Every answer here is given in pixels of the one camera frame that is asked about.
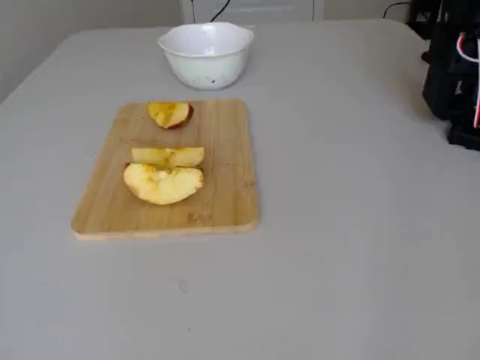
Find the wooden cutting board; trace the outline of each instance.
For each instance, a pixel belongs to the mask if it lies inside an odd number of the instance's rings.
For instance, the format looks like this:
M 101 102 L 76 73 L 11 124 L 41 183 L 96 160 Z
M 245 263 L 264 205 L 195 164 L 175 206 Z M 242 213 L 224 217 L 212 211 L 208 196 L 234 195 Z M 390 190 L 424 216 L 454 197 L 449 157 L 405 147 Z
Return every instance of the wooden cutting board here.
M 146 103 L 123 106 L 113 121 L 71 223 L 79 239 L 219 233 L 249 230 L 258 222 L 257 186 L 245 104 L 189 101 L 193 117 L 175 130 L 159 128 Z M 137 199 L 123 182 L 132 147 L 204 146 L 205 186 L 172 205 Z

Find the black machine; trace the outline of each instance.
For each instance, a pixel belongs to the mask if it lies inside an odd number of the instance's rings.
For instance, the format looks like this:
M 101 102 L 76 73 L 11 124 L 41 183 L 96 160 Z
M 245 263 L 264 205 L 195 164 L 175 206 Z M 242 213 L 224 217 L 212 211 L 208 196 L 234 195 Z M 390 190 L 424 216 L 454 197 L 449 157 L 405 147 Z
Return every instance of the black machine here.
M 451 144 L 480 151 L 480 0 L 414 0 L 412 11 L 422 4 L 435 19 L 423 57 L 430 64 L 424 99 L 437 118 L 451 122 Z

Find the white bowl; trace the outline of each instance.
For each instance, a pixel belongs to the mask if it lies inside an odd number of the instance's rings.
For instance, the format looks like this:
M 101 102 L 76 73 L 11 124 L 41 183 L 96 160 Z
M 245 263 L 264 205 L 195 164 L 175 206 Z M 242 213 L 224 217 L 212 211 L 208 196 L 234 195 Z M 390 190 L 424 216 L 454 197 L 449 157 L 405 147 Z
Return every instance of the white bowl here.
M 242 74 L 254 33 L 228 22 L 181 25 L 158 40 L 173 73 L 186 86 L 222 89 Z

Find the white table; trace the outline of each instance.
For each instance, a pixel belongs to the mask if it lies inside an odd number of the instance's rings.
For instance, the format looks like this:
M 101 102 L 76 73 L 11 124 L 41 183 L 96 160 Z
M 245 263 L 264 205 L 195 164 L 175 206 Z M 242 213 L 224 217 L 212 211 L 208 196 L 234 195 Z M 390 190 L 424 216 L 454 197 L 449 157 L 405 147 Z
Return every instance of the white table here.
M 164 31 L 78 34 L 0 106 L 0 359 L 477 360 L 480 154 L 428 112 L 423 42 L 388 21 L 258 26 L 238 83 L 197 92 Z M 257 229 L 75 240 L 117 108 L 232 97 Z

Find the apple wedge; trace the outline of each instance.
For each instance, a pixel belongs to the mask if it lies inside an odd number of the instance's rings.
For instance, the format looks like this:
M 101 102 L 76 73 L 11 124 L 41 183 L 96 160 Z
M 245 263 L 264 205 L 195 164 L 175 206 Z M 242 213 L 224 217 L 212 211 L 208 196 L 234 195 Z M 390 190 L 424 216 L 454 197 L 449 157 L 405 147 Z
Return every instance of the apple wedge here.
M 185 125 L 194 114 L 189 103 L 148 103 L 148 114 L 163 129 Z
M 123 179 L 136 197 L 157 205 L 178 203 L 203 186 L 202 170 L 179 167 L 163 171 L 142 163 L 129 164 Z
M 198 148 L 132 148 L 132 162 L 164 168 L 197 167 L 205 157 L 205 149 Z

